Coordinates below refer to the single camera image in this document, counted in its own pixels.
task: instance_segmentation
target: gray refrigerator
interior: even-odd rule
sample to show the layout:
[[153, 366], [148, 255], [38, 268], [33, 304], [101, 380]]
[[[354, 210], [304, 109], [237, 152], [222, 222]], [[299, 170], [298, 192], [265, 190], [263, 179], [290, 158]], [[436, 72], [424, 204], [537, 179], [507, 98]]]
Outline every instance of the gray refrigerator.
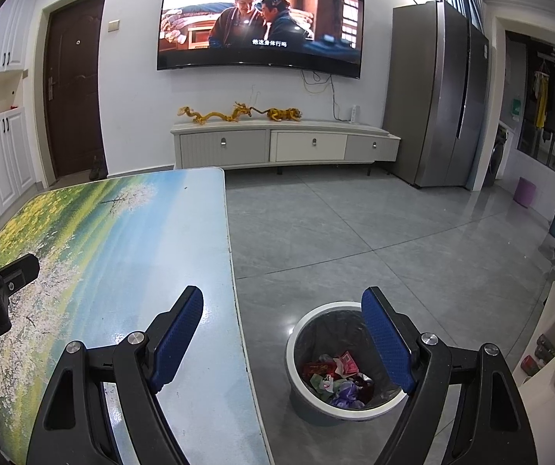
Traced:
[[484, 119], [488, 40], [449, 3], [393, 10], [383, 128], [390, 171], [419, 187], [465, 186]]

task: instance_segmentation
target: golden dragon figurine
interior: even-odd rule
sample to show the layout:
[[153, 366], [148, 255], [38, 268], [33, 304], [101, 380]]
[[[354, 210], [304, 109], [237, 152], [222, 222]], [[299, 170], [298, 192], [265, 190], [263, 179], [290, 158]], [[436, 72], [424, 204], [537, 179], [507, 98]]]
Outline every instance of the golden dragon figurine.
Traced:
[[259, 114], [267, 114], [267, 117], [275, 122], [282, 122], [282, 120], [287, 121], [301, 121], [301, 110], [298, 108], [287, 108], [286, 110], [280, 110], [279, 108], [269, 108], [269, 110], [260, 111], [258, 108], [249, 107], [250, 110], [257, 111]]
[[245, 103], [235, 102], [235, 107], [232, 111], [232, 115], [224, 115], [223, 113], [220, 113], [218, 111], [212, 111], [211, 113], [203, 116], [197, 111], [192, 111], [189, 107], [180, 107], [178, 109], [178, 114], [179, 116], [186, 114], [189, 117], [193, 117], [196, 124], [203, 126], [211, 117], [219, 117], [221, 120], [224, 120], [226, 122], [238, 122], [238, 119], [241, 115], [248, 115], [251, 117], [251, 108], [247, 108], [247, 105], [245, 105]]

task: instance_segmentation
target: white trash can rim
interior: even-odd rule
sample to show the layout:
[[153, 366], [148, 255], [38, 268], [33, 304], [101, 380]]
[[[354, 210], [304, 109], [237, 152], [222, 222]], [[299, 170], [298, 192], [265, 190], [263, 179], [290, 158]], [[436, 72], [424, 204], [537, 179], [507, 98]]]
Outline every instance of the white trash can rim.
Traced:
[[361, 304], [351, 303], [349, 301], [325, 304], [324, 306], [317, 307], [316, 309], [313, 309], [312, 311], [307, 313], [307, 315], [299, 320], [295, 328], [292, 329], [292, 334], [290, 335], [288, 343], [286, 344], [286, 370], [288, 373], [288, 378], [292, 387], [301, 397], [303, 397], [305, 402], [321, 413], [333, 418], [338, 418], [340, 420], [346, 421], [372, 420], [396, 407], [400, 403], [400, 401], [406, 397], [406, 393], [400, 390], [391, 400], [388, 400], [388, 402], [380, 405], [379, 407], [362, 410], [341, 409], [339, 407], [333, 407], [332, 405], [323, 402], [312, 392], [310, 392], [309, 388], [307, 388], [307, 386], [303, 382], [303, 379], [301, 379], [299, 373], [297, 372], [297, 366], [295, 366], [295, 343], [297, 342], [297, 337], [299, 336], [299, 334], [301, 334], [301, 331], [304, 329], [304, 327], [317, 316], [323, 315], [330, 311], [338, 310], [352, 310], [361, 312]]

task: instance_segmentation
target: trash bag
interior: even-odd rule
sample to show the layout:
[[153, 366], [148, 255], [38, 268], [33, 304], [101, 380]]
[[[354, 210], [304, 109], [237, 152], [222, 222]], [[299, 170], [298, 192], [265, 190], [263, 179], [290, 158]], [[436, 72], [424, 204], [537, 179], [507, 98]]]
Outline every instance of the trash bag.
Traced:
[[338, 357], [345, 351], [351, 353], [359, 371], [374, 381], [374, 395], [363, 409], [384, 405], [399, 393], [400, 387], [387, 374], [360, 311], [329, 311], [307, 324], [295, 342], [297, 372], [300, 374], [304, 363], [316, 362], [324, 353]]

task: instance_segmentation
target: green object on wall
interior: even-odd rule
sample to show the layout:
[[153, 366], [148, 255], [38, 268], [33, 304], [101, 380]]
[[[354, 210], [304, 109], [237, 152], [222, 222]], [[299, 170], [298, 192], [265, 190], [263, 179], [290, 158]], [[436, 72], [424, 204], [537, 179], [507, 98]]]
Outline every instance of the green object on wall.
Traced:
[[519, 116], [520, 115], [520, 100], [515, 98], [512, 100], [512, 116]]

